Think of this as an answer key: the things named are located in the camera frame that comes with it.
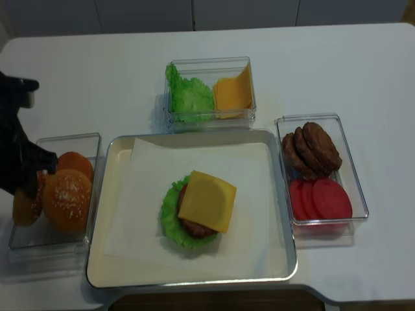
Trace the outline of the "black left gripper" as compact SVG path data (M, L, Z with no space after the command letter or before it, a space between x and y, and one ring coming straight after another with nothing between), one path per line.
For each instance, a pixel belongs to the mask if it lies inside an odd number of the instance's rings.
M55 174L58 166L57 155L30 143L19 121L19 110L33 107L37 88L33 80L1 73L1 189L15 194L21 188L28 198L37 196L37 171Z

